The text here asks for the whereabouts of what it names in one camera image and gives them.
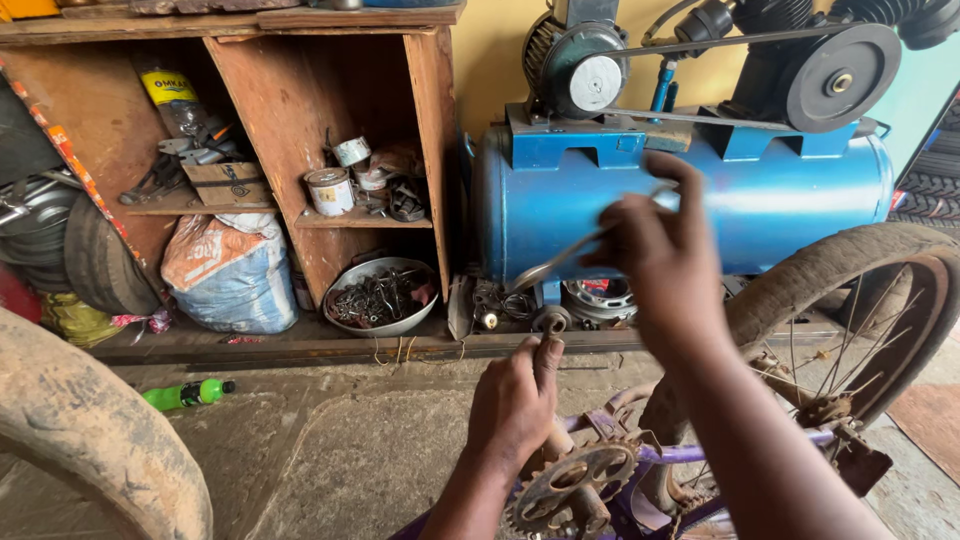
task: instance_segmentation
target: floor mat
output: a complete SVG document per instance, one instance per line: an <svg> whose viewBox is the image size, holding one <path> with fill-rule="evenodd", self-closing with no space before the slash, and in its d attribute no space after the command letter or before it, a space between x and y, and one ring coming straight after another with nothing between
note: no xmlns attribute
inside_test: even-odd
<svg viewBox="0 0 960 540"><path fill-rule="evenodd" d="M960 484L960 384L915 384L887 414L910 440Z"/></svg>

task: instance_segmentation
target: concrete floor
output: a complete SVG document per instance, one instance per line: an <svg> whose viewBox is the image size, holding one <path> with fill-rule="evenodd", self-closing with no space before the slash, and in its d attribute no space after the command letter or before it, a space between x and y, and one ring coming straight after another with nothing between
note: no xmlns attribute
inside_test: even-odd
<svg viewBox="0 0 960 540"><path fill-rule="evenodd" d="M798 349L797 358L816 349ZM788 351L776 353L789 358ZM237 393L216 405L168 413L204 470L217 540L362 540L389 536L436 501L466 438L473 386L485 366L485 360L463 360L116 372L140 390L206 376L237 381ZM818 383L826 369L818 363L804 368L801 384ZM558 376L558 412L589 410L617 390L660 376L644 353L567 357ZM960 342L949 338L918 382L960 382ZM866 438L895 463L865 500L883 523L902 539L960 538L960 487L885 415ZM518 536L505 528L498 533ZM91 503L0 454L0 539L55 537L117 536Z"/></svg>

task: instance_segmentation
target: wooden cabinet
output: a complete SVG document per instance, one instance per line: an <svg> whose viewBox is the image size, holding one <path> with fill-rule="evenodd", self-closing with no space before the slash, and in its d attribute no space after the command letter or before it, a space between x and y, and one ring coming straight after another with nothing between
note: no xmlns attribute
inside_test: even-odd
<svg viewBox="0 0 960 540"><path fill-rule="evenodd" d="M201 100L243 125L317 305L351 258L377 247L434 266L446 301L448 196L459 193L448 25L462 9L41 19L0 25L0 60L157 290L177 215L207 212L186 200L153 211L117 200L168 137L131 63L146 48L174 56ZM302 178L328 166L327 137L337 144L360 135L374 149L420 142L424 220L303 215Z"/></svg>

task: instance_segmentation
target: rusty sprocket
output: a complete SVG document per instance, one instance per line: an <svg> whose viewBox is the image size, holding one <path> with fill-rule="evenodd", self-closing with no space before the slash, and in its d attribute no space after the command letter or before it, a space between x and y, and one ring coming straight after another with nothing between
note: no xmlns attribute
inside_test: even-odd
<svg viewBox="0 0 960 540"><path fill-rule="evenodd" d="M570 496L591 486L604 503L612 499L634 473L638 446L637 441L628 439L587 442L556 462L545 463L541 471L522 483L514 502L507 506L507 521L524 533L576 527L571 523L580 521L576 516L564 517L572 516Z"/></svg>

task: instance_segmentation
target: green bottle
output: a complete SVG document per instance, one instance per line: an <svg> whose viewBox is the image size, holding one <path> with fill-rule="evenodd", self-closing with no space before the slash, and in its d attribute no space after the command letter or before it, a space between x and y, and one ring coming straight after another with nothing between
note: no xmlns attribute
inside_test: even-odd
<svg viewBox="0 0 960 540"><path fill-rule="evenodd" d="M194 380L180 386L154 388L143 393L147 403L156 410L184 408L196 404L209 405L236 390L236 382L220 382L216 379Z"/></svg>

